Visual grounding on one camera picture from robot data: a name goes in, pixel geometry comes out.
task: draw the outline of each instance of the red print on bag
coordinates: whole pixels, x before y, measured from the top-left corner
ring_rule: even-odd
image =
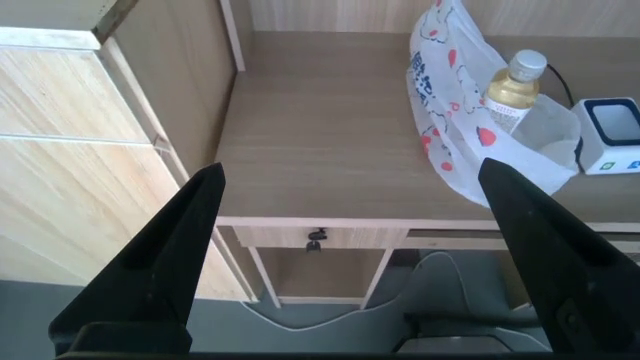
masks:
[[[429,145],[431,144],[431,137],[427,135],[422,135],[420,139],[422,139],[422,147],[424,148],[424,152],[429,153]]]
[[[455,50],[450,50],[449,51],[449,66],[453,67],[453,64],[456,63],[456,51]]]
[[[476,127],[476,133],[478,134],[478,140],[482,146],[491,146],[496,142],[496,134],[493,131],[481,127]]]

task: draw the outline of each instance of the wood grain surface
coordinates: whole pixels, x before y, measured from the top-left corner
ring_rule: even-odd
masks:
[[[2,139],[0,151],[4,280],[85,285],[178,189],[152,145]],[[213,243],[197,296],[252,300]]]
[[[116,3],[117,0],[1,0],[0,45],[99,49],[100,41],[92,30]]]
[[[602,233],[611,245],[626,254],[640,253],[640,234]],[[499,231],[412,230],[398,244],[400,249],[506,251]]]
[[[451,190],[422,151],[405,35],[277,32],[255,40],[218,149],[227,175],[220,224],[497,229],[490,211]],[[640,40],[487,40],[507,56],[542,51],[577,99],[640,98]],[[566,102],[550,74],[541,86]],[[555,198],[598,231],[636,232],[636,182],[577,176]]]
[[[0,134],[149,143],[90,51],[0,48]]]
[[[258,31],[410,33],[433,0],[251,0]],[[486,35],[639,37],[636,0],[466,0]]]
[[[235,74],[220,4],[140,0],[114,36],[187,172],[213,162]]]
[[[318,231],[310,227],[234,227],[243,246],[304,249],[309,234]],[[328,228],[327,239],[320,241],[323,249],[387,249],[404,240],[407,230],[393,228]]]

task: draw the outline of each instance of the white plastic bag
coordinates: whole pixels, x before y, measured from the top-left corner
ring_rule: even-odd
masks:
[[[504,67],[460,0],[437,0],[411,35],[407,83],[425,151],[451,188],[487,207],[478,181],[486,157],[513,166],[547,194],[578,173],[580,123],[562,105],[539,95],[513,137],[493,122],[482,95]]]

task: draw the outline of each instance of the white bottle cap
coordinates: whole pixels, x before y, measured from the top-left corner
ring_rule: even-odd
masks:
[[[534,50],[520,50],[509,63],[509,75],[520,82],[539,78],[547,67],[547,58]]]

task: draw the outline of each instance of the wooden wall panel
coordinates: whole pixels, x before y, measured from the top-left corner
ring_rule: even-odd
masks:
[[[149,143],[92,51],[0,49],[0,134]]]
[[[435,0],[251,0],[258,31],[409,33]],[[637,0],[463,0],[487,35],[639,37]]]
[[[245,59],[251,54],[253,44],[253,18],[249,0],[220,0],[227,33],[233,49],[238,71],[247,70]]]
[[[3,280],[86,285],[178,190],[152,145],[4,138],[0,153]],[[213,242],[196,296],[256,300]]]
[[[235,76],[219,2],[140,0],[114,38],[187,172],[213,162]]]

